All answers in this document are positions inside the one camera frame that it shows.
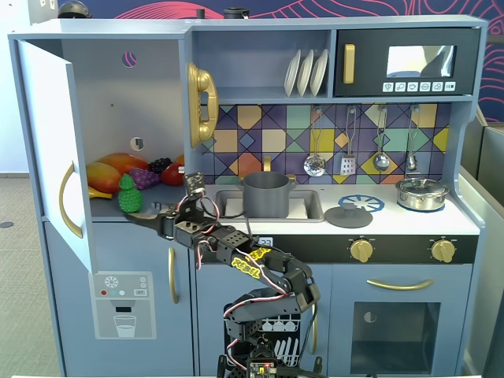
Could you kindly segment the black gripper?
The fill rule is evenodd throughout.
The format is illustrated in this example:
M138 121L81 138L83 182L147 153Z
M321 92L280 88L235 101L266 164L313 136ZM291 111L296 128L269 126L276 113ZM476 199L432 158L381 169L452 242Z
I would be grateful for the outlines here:
M205 213L201 200L202 197L186 197L177 204L153 202L155 215L126 213L124 217L133 224L155 230L164 239L194 249L217 225L217 220Z

